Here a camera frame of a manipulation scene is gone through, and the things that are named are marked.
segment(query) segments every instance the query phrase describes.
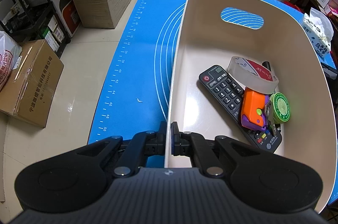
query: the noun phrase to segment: black shelf cart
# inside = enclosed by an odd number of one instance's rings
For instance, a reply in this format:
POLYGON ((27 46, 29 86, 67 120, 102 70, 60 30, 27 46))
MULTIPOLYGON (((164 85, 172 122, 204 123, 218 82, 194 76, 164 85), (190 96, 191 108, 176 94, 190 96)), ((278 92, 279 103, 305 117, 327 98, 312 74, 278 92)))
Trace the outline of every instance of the black shelf cart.
POLYGON ((3 22, 0 20, 0 26, 3 28, 3 30, 13 39, 15 39, 15 37, 18 36, 39 36, 41 39, 45 39, 40 31, 40 27, 43 24, 43 22, 45 22, 45 19, 53 14, 58 22, 58 25, 60 26, 60 29, 62 30, 63 34, 64 34, 64 39, 62 40, 60 47, 58 49, 58 51, 56 52, 56 55, 60 58, 62 55, 62 52, 65 49, 66 44, 70 43, 70 37, 68 32, 66 31, 60 17, 58 16, 58 14, 56 13, 56 10, 53 6, 53 2, 51 0, 46 0, 47 3, 44 4, 44 9, 41 13, 41 15, 36 19, 34 19, 34 17, 32 17, 30 11, 28 10, 28 8, 26 8, 25 3, 23 2, 23 0, 18 0, 19 4, 21 5, 23 11, 25 12, 25 15, 27 16, 30 25, 23 28, 23 29, 19 29, 19 30, 13 30, 13 29, 9 29, 7 26, 5 26, 3 24, 3 22))

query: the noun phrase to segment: white tissue paper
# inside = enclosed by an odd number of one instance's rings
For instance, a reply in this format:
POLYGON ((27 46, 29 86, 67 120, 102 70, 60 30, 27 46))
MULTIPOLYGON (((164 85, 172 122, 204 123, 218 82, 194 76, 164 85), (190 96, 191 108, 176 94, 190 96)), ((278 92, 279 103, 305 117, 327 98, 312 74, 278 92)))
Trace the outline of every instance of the white tissue paper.
POLYGON ((322 12, 311 8, 310 16, 304 14, 300 23, 310 39, 313 48, 321 56, 325 57, 331 51, 333 28, 330 20, 322 12))

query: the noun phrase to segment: orange plastic object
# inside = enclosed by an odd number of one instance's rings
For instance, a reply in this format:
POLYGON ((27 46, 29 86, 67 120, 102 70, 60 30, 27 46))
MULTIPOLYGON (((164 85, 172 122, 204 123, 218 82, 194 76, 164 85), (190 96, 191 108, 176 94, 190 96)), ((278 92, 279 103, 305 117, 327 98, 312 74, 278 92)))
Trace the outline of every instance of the orange plastic object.
POLYGON ((258 115, 257 109, 261 109, 264 113, 264 106, 265 94, 245 88, 241 116, 244 114, 251 123, 263 127, 264 120, 258 115))

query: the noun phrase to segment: orange and purple toy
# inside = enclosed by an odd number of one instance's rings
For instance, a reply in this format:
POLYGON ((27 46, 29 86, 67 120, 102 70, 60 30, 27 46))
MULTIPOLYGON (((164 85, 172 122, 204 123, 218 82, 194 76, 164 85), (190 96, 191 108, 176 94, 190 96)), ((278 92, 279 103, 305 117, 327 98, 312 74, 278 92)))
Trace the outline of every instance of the orange and purple toy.
POLYGON ((241 110, 242 126, 254 131, 266 131, 267 123, 264 107, 268 102, 268 95, 245 88, 241 110))

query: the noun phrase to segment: black remote control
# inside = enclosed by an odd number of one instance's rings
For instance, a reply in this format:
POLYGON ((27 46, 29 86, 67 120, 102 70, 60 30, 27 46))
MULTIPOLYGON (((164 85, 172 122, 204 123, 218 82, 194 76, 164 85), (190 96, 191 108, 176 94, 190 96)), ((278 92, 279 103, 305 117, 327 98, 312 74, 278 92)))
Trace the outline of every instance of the black remote control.
POLYGON ((273 136, 270 129, 265 132, 253 131, 241 125, 241 107, 244 90, 221 66, 214 65, 199 75, 200 82, 222 104, 231 115, 249 143, 258 148, 274 153, 282 142, 282 135, 277 130, 273 136))

